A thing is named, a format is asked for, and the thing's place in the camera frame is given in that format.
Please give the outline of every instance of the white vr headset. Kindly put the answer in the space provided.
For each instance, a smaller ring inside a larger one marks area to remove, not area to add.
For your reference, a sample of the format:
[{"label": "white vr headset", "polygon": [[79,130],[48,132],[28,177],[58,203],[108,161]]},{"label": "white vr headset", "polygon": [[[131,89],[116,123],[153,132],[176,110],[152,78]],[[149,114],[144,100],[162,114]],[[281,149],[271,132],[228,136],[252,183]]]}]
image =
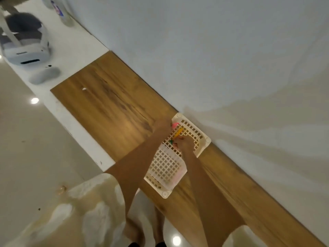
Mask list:
[{"label": "white vr headset", "polygon": [[5,17],[0,10],[0,48],[10,63],[26,66],[49,60],[47,35],[45,26],[34,15],[11,12]]}]

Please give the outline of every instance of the white plastic basket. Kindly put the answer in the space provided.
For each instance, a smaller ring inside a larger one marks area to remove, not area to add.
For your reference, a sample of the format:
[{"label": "white plastic basket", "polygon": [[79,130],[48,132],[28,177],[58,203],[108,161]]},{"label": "white plastic basket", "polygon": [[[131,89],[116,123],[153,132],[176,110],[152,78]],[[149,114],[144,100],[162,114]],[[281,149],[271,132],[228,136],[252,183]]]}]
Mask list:
[{"label": "white plastic basket", "polygon": [[162,142],[144,178],[163,198],[167,198],[171,194],[174,187],[187,172],[185,163],[181,158],[182,153],[174,149],[170,143],[177,131],[183,128],[180,135],[194,138],[194,153],[197,157],[211,143],[211,139],[181,113],[177,113],[172,118],[172,122],[179,122],[179,125]]}]

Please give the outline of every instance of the transparent bottle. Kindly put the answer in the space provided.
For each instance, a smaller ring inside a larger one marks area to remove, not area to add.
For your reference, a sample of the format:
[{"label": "transparent bottle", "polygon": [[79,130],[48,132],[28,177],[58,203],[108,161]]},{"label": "transparent bottle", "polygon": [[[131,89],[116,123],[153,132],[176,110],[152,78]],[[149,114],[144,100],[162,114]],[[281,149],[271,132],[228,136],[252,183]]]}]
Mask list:
[{"label": "transparent bottle", "polygon": [[72,27],[74,25],[73,19],[69,15],[66,10],[64,4],[61,0],[50,0],[53,5],[56,13],[59,15],[60,20],[68,27]]},{"label": "transparent bottle", "polygon": [[53,5],[51,4],[51,0],[42,0],[43,4],[48,8],[48,9],[53,9]]}]

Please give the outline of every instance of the wooden surface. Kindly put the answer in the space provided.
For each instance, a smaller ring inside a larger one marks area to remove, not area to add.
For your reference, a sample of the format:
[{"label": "wooden surface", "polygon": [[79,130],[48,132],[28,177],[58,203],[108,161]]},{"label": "wooden surface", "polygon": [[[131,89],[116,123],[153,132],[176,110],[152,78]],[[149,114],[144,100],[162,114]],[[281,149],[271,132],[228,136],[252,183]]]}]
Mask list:
[{"label": "wooden surface", "polygon": [[[52,93],[114,161],[151,134],[155,119],[177,113],[113,52],[60,83]],[[268,246],[324,246],[214,144],[199,159]],[[192,246],[207,246],[188,175],[168,199],[159,196],[145,181],[141,189]]]}]

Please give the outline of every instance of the white countertop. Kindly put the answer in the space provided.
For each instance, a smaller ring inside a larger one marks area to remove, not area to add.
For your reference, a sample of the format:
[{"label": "white countertop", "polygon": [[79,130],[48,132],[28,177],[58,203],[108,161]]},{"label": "white countertop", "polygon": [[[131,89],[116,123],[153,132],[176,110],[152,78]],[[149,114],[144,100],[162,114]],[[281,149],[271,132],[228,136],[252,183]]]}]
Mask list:
[{"label": "white countertop", "polygon": [[[63,25],[55,11],[46,8],[41,0],[29,0],[16,8],[20,12],[32,13],[43,22],[49,32],[52,56],[50,61],[34,67],[16,66],[9,62],[8,64],[93,161],[103,171],[108,169],[114,164],[113,159],[50,92],[53,87],[108,52],[108,49],[78,23],[74,22],[72,28]],[[59,67],[61,75],[39,85],[28,82],[33,72],[47,65]]]}]

